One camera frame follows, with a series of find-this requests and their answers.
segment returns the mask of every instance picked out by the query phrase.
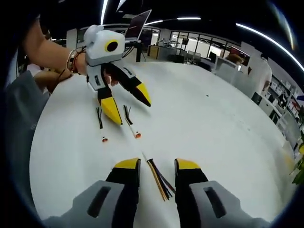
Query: ceiling light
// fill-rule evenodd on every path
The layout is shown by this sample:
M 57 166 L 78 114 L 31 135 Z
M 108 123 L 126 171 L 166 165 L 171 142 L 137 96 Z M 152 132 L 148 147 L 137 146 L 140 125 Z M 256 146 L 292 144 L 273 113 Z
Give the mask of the ceiling light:
M 100 19 L 100 24 L 101 24 L 101 25 L 103 25 L 103 23 L 104 23 L 105 10 L 106 10 L 107 4 L 108 4 L 108 0 L 104 0 L 103 9 L 101 10 L 101 19 Z
M 304 72 L 304 67 L 301 65 L 301 63 L 285 48 L 283 47 L 282 45 L 280 45 L 278 42 L 276 42 L 274 39 L 270 38 L 269 36 L 266 36 L 265 34 L 259 32 L 259 31 L 256 31 L 254 30 L 253 28 L 250 28 L 250 27 L 247 27 L 245 25 L 241 25 L 241 24 L 238 24 L 236 23 L 236 26 L 239 26 L 243 29 L 247 29 L 251 32 L 254 32 L 258 35 L 260 35 L 261 37 L 264 37 L 265 39 L 268 39 L 270 42 L 272 42 L 273 44 L 277 45 L 280 49 L 282 49 L 287 55 L 290 56 L 290 58 L 301 68 L 301 70 Z
M 161 23 L 161 22 L 163 22 L 163 20 L 152 21 L 152 22 L 149 22 L 149 23 L 145 24 L 145 26 L 146 25 L 151 25 L 151 24 L 156 24 L 156 23 Z
M 176 18 L 177 20 L 200 20 L 200 18 Z

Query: robotic hand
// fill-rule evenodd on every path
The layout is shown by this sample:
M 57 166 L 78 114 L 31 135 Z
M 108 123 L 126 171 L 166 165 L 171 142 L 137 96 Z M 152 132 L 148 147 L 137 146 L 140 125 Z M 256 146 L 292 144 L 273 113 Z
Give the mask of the robotic hand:
M 112 91 L 104 78 L 104 69 L 124 89 L 147 106 L 151 106 L 146 86 L 125 65 L 123 52 L 125 39 L 122 34 L 92 25 L 84 35 L 87 62 L 87 82 L 97 91 L 98 102 L 104 113 L 117 124 L 123 124 Z

